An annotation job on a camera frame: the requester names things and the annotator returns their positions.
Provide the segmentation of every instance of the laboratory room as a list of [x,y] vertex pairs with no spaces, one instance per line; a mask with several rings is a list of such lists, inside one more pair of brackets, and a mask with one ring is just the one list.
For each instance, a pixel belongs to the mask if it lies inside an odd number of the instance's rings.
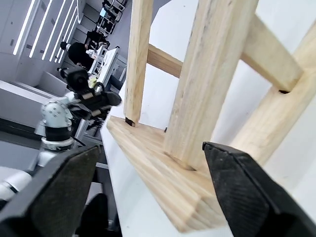
[[316,237],[316,1],[3,0],[1,237]]

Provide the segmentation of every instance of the white surface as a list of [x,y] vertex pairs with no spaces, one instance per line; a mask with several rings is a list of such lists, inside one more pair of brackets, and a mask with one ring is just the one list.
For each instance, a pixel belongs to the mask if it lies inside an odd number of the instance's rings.
[[[197,0],[173,0],[161,8],[151,27],[150,43],[183,60],[196,6]],[[261,0],[257,14],[293,52],[315,20],[315,10],[316,1],[311,0]],[[177,84],[177,78],[147,65],[141,123],[161,129],[168,126]],[[240,62],[212,141],[229,144],[270,86]],[[120,93],[122,99],[124,88]],[[313,186],[316,178],[316,162],[313,161],[316,147],[315,111],[316,100],[309,105],[265,168],[316,220],[316,191]],[[111,114],[123,118],[123,105],[112,108]],[[227,226],[190,234],[178,233],[106,126],[103,126],[101,134],[124,237],[231,236]]]
[[[106,86],[108,84],[108,81],[110,79],[110,75],[109,75],[109,74],[111,74],[110,68],[114,62],[114,59],[115,59],[115,56],[117,55],[118,50],[119,50],[118,48],[109,50],[104,55],[104,58],[102,61],[102,66],[101,66],[102,67],[101,73],[100,73],[100,76],[97,80],[97,82],[103,83],[104,86]],[[101,88],[98,87],[96,89],[96,92],[99,92],[100,90],[101,90]]]
[[[102,45],[102,46],[97,50],[97,55],[98,55],[98,56],[101,54],[101,52],[103,51],[103,49],[104,49],[104,46]],[[99,59],[97,59],[97,60],[95,59],[95,60],[93,61],[92,66],[91,66],[90,70],[88,71],[88,73],[90,73],[90,74],[93,73],[93,71],[95,70],[95,66],[96,66],[96,64],[97,64],[98,61],[99,61]]]

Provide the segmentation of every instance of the person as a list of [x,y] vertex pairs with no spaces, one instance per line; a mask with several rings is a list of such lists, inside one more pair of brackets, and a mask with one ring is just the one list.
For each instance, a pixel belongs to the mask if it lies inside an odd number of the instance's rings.
[[93,64],[93,59],[86,53],[88,50],[87,44],[79,42],[68,44],[66,42],[61,42],[60,47],[62,50],[68,51],[68,57],[74,64],[84,67],[87,71],[90,70]]

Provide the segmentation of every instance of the wooden stool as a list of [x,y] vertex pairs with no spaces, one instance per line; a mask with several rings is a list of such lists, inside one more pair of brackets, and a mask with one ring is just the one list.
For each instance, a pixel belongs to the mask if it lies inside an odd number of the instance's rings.
[[[237,63],[273,87],[231,146],[263,165],[316,94],[316,24],[292,56],[255,15],[258,0],[199,0],[184,62],[149,44],[153,0],[132,6],[124,114],[108,129],[181,232],[218,227],[225,218],[202,152],[211,139]],[[169,127],[139,124],[146,63],[179,78]]]

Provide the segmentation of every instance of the cable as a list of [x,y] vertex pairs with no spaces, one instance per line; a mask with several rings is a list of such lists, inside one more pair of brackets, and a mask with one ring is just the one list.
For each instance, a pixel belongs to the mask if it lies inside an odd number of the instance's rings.
[[76,142],[79,142],[82,146],[85,147],[85,143],[83,143],[82,141],[80,141],[79,139],[77,139],[76,137],[71,136]]

